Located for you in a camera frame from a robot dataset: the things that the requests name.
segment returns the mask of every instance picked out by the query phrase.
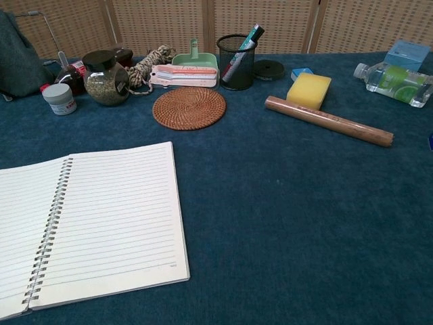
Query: coiled rope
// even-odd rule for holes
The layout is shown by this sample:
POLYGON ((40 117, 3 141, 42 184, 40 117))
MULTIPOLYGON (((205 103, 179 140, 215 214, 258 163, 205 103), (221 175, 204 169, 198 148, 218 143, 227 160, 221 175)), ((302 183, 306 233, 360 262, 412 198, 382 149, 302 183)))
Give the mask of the coiled rope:
POLYGON ((129 75, 129 85, 131 88, 138 88, 142 85, 149 86, 148 91, 139 92, 129 89, 129 92, 133 93, 134 95, 148 95, 149 93, 153 92, 154 88, 152 87, 152 84, 146 81, 150 72, 152 71, 152 66, 157 64, 171 63, 175 55, 175 49, 168 47, 167 45, 161 45, 158 49, 151 51, 135 66, 127 68, 126 70, 129 75))

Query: spiral notebook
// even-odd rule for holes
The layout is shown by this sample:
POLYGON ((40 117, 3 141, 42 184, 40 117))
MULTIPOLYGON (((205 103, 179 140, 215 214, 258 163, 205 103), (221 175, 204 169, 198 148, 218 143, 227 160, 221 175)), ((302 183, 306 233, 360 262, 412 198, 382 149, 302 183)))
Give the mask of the spiral notebook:
POLYGON ((189 279, 171 142, 0 170, 0 320, 189 279))

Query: water bottle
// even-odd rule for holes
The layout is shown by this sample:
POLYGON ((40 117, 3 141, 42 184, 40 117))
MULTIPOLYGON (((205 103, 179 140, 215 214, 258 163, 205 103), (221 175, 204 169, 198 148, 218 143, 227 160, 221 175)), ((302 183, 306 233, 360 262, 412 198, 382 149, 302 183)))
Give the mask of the water bottle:
POLYGON ((363 79, 367 90, 423 107, 433 92, 433 77, 385 62, 368 66, 358 64, 354 77, 363 79))

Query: mesh pencil holder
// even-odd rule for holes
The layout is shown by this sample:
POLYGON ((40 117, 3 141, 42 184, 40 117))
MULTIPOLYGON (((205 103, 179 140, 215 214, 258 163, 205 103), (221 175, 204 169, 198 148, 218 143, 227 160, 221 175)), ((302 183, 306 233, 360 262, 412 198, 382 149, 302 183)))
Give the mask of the mesh pencil holder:
POLYGON ((226 89, 243 90, 252 86, 254 81, 254 50, 239 49, 247 35, 232 34, 221 37, 216 45, 219 48, 220 84, 226 89))

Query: rolling pin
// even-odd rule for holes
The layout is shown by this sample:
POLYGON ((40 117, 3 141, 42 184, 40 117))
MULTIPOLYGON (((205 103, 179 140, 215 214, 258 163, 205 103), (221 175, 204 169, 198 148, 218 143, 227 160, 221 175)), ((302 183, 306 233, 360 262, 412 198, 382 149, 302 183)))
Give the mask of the rolling pin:
POLYGON ((287 102, 277 97, 269 96, 265 101, 265 107, 300 120, 325 127, 326 129, 343 133, 357 139, 389 147, 392 144, 394 134, 356 123, 345 118, 331 115, 320 110, 311 110, 294 103, 287 102))

